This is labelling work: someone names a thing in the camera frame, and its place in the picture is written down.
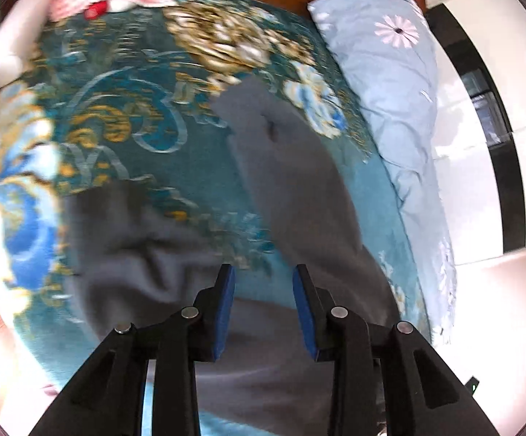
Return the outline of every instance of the light blue pillow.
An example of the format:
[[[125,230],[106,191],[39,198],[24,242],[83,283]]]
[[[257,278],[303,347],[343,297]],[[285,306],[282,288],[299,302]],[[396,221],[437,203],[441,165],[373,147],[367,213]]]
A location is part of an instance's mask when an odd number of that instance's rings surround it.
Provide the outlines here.
[[[446,341],[456,273],[431,156],[437,65],[425,17],[414,0],[315,0],[309,11],[360,99],[398,193],[433,343]]]

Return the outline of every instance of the gray cloth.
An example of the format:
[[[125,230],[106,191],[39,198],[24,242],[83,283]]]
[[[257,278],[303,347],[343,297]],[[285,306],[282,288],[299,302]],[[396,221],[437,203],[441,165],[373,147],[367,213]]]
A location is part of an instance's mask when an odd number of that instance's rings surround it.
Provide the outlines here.
[[[363,246],[354,204],[319,136],[254,75],[211,104],[229,123],[229,145],[273,242],[291,266],[367,322],[392,326],[398,308]]]
[[[348,192],[299,114],[253,78],[213,109],[233,129],[229,143],[243,180],[290,265],[306,264],[316,285],[364,319],[397,322]],[[214,283],[220,259],[197,233],[154,211],[136,182],[69,196],[64,210],[79,273],[66,287],[99,339],[118,322],[159,323]],[[311,360],[295,310],[236,299],[222,357],[197,363],[196,373],[201,411],[278,435],[327,434],[333,364]]]
[[[99,340],[119,322],[163,321],[216,279],[220,259],[151,208],[137,182],[69,196],[64,212],[79,272],[66,290]],[[311,360],[295,310],[236,299],[222,357],[197,363],[196,374],[201,411],[278,435],[327,432],[333,365]]]

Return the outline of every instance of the teal blanket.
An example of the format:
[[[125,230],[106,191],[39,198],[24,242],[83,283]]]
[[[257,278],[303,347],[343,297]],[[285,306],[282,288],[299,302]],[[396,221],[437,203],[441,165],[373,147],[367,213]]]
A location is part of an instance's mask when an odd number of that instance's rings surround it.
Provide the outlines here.
[[[401,316],[430,336],[396,192],[313,23],[253,0],[177,1],[48,24],[29,70],[0,91],[0,281],[28,349],[62,386],[95,346],[63,291],[59,198],[112,179],[143,182],[159,211],[200,231],[237,267],[239,296],[294,306],[291,270],[209,108],[251,73],[320,136]]]

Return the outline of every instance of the blue floral pattern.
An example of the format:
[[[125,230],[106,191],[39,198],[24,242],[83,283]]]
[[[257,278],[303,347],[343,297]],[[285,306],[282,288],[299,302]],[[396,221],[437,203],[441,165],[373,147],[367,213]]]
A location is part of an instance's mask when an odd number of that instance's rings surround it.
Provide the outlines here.
[[[341,103],[331,87],[317,70],[301,62],[291,61],[300,82],[286,80],[283,92],[291,102],[305,112],[305,118],[315,132],[336,138],[346,128]]]
[[[24,82],[0,91],[0,280],[38,291],[55,267],[59,152],[53,123]]]
[[[269,21],[273,24],[280,24],[280,21],[274,14],[268,12],[263,8],[259,8],[258,6],[252,6],[251,8],[249,8],[249,12],[252,15],[252,17],[255,18],[255,20]]]

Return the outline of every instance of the blue gripper pad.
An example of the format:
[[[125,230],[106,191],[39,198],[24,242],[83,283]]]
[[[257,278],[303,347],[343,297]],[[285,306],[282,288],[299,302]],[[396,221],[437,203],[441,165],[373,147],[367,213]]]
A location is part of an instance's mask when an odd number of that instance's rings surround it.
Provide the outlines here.
[[[236,283],[234,267],[226,266],[226,271],[221,267],[220,272],[226,272],[223,290],[218,301],[216,318],[214,320],[214,344],[213,354],[217,360],[224,351],[227,335],[229,334],[230,310],[233,306],[234,286]]]
[[[317,359],[318,351],[315,343],[315,322],[313,321],[313,315],[305,290],[303,288],[303,282],[297,268],[293,270],[293,296],[296,299],[297,314],[300,319],[301,331],[303,332],[303,339],[305,347],[311,354],[311,357]]]

